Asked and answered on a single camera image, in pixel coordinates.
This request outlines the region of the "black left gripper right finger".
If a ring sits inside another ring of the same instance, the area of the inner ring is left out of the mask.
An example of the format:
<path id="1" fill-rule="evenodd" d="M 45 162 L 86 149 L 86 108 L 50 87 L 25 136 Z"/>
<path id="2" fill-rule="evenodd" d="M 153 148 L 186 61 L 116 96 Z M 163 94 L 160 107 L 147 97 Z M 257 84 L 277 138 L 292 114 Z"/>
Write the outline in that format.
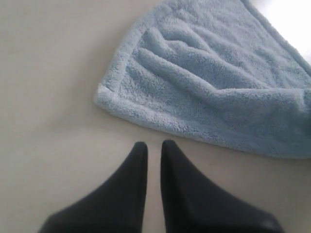
<path id="1" fill-rule="evenodd" d="M 161 149 L 161 197 L 168 233 L 282 233 L 270 213 L 221 189 L 173 140 Z"/>

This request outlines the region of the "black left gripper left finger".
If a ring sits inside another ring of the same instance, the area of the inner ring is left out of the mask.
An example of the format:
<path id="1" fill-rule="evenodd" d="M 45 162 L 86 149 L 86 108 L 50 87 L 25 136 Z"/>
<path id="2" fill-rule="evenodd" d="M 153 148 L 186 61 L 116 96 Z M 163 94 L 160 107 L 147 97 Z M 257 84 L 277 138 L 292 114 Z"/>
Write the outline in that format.
<path id="1" fill-rule="evenodd" d="M 51 215 L 41 233 L 140 233 L 147 190 L 148 148 L 136 142 L 96 190 Z"/>

